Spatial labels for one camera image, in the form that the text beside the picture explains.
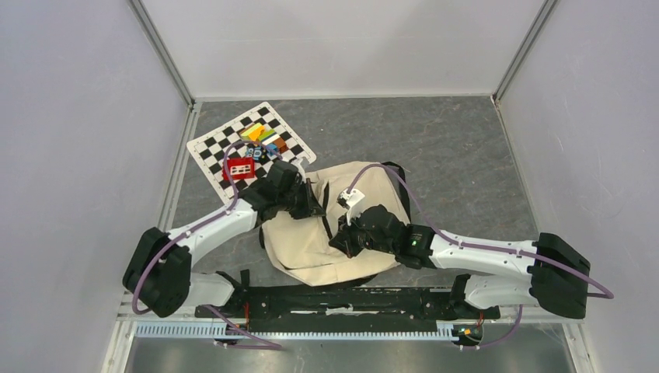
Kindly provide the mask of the beige canvas backpack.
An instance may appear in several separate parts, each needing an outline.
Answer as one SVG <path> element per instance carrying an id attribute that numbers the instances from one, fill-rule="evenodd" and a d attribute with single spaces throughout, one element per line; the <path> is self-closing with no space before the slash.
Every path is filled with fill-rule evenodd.
<path id="1" fill-rule="evenodd" d="M 281 211 L 263 223 L 262 246 L 275 268 L 304 284 L 323 286 L 370 277 L 399 266 L 388 253 L 364 250 L 350 258 L 329 245 L 338 231 L 340 216 L 346 212 L 337 198 L 369 164 L 353 161 L 307 174 L 326 215 L 295 220 Z"/>

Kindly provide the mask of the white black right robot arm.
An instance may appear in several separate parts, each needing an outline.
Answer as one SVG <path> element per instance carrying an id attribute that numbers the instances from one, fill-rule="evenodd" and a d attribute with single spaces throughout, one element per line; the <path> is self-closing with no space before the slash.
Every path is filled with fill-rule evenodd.
<path id="1" fill-rule="evenodd" d="M 356 218 L 340 217 L 329 245 L 350 258 L 370 250 L 413 269 L 466 270 L 448 297 L 459 317 L 509 305 L 537 305 L 568 319 L 586 316 L 590 262 L 552 233 L 517 242 L 474 239 L 406 224 L 378 205 Z"/>

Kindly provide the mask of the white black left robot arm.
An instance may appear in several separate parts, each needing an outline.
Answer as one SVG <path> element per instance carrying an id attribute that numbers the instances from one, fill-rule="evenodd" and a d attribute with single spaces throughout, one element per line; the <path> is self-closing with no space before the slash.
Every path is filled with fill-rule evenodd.
<path id="1" fill-rule="evenodd" d="M 237 235 L 259 228 L 281 211 L 295 220 L 323 217 L 325 208 L 312 183 L 296 163 L 275 162 L 266 176 L 235 193 L 232 202 L 179 228 L 146 230 L 124 273 L 135 314 L 165 318 L 183 306 L 215 306 L 225 316 L 238 315 L 244 296 L 221 274 L 194 274 L 194 265 Z"/>

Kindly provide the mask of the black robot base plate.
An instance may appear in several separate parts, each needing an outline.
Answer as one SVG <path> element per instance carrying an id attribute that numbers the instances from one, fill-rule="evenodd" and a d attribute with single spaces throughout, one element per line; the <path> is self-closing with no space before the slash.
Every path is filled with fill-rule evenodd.
<path id="1" fill-rule="evenodd" d="M 455 300 L 448 288 L 362 287 L 356 282 L 322 287 L 239 284 L 218 307 L 244 319 L 251 332 L 429 332 L 436 322 L 498 320 L 497 306 L 484 311 Z"/>

